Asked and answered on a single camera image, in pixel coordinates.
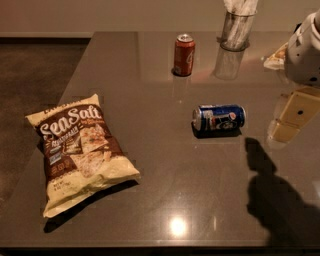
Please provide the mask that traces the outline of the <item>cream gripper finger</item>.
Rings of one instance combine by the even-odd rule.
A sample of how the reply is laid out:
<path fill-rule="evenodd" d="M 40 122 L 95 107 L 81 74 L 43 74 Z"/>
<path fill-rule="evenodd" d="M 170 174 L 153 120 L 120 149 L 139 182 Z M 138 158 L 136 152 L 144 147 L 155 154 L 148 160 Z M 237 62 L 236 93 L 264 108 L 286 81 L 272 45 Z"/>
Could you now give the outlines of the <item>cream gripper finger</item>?
<path fill-rule="evenodd" d="M 273 120 L 269 126 L 269 137 L 282 143 L 291 141 L 299 132 L 298 128 L 282 124 L 278 120 Z"/>

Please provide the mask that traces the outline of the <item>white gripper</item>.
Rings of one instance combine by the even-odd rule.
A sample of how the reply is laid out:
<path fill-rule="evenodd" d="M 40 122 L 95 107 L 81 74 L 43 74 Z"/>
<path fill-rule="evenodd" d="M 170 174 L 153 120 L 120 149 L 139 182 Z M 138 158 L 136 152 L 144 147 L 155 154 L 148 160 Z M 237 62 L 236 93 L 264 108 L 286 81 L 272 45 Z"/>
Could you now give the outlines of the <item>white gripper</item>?
<path fill-rule="evenodd" d="M 298 83 L 320 86 L 320 9 L 308 15 L 288 41 L 285 74 Z M 279 121 L 305 126 L 320 111 L 320 89 L 305 86 L 291 93 Z"/>

